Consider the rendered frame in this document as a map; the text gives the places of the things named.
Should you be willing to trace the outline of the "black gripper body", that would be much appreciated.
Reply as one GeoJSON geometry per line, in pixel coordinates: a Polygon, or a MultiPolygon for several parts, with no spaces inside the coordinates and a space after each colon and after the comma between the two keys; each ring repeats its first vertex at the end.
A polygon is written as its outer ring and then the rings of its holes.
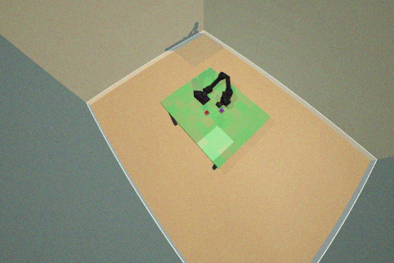
{"type": "Polygon", "coordinates": [[[219,108],[223,105],[223,99],[221,98],[220,100],[220,102],[216,103],[216,106],[218,106],[219,108]]]}

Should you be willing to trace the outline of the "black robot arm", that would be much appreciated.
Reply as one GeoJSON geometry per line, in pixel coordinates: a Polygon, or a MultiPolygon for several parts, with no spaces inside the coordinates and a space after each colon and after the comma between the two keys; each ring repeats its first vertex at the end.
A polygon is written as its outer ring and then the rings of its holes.
{"type": "Polygon", "coordinates": [[[203,92],[200,95],[202,95],[203,97],[206,97],[207,94],[209,94],[210,92],[213,91],[213,87],[216,84],[218,84],[221,80],[224,80],[224,79],[226,81],[227,88],[226,88],[225,91],[222,91],[222,93],[223,93],[222,94],[222,99],[223,99],[223,104],[225,106],[228,106],[229,104],[231,104],[231,100],[229,100],[229,99],[231,99],[233,91],[232,91],[231,86],[230,86],[230,77],[227,74],[223,73],[223,72],[220,72],[219,77],[211,85],[203,88],[203,92]]]}

